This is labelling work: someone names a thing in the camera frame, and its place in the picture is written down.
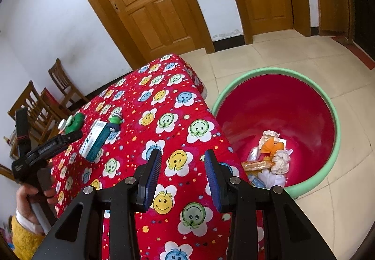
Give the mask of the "person's left hand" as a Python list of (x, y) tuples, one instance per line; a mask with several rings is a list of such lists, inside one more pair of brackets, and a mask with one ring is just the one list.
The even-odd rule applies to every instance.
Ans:
[[(20, 215), (33, 224), (39, 224), (38, 218), (32, 210), (31, 203), (34, 201), (34, 196), (39, 190), (29, 184), (22, 184), (17, 190), (17, 210)], [(44, 191), (44, 195), (50, 205), (57, 203), (56, 190), (50, 188)]]

